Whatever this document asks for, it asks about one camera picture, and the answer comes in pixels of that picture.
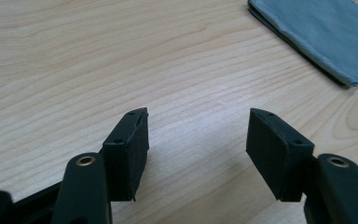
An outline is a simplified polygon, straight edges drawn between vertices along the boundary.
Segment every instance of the microfiber cloth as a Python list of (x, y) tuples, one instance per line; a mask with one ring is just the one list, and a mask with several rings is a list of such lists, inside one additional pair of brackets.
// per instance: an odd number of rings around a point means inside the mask
[(352, 0), (249, 0), (270, 30), (346, 86), (358, 85), (358, 4)]

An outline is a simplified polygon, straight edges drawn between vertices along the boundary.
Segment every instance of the wood grain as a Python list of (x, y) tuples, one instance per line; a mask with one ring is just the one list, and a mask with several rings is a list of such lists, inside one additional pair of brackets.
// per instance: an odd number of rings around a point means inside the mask
[(305, 223), (245, 152), (251, 107), (315, 155), (358, 163), (358, 87), (315, 69), (245, 1), (0, 0), (0, 189), (15, 201), (142, 106), (148, 161), (138, 202), (112, 204), (116, 223)]

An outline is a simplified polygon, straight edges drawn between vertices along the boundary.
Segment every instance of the black plastic bar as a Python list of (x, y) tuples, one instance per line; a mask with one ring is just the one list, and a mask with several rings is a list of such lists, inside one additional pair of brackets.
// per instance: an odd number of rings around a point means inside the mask
[(332, 223), (358, 223), (358, 166), (333, 154), (318, 157), (317, 183)]
[(15, 212), (13, 213), (16, 223), (50, 223), (60, 185), (61, 182), (16, 202), (14, 204)]
[(251, 109), (246, 152), (276, 199), (301, 200), (300, 166), (312, 157), (313, 147), (310, 140), (277, 115)]
[(147, 116), (146, 108), (128, 112), (103, 142), (100, 153), (112, 202), (135, 200), (149, 149)]
[(318, 160), (315, 157), (302, 165), (302, 189), (307, 195), (304, 204), (304, 214), (309, 224), (329, 224), (330, 215), (324, 202), (323, 195), (317, 183)]
[(68, 162), (51, 223), (112, 223), (101, 154), (84, 153)]

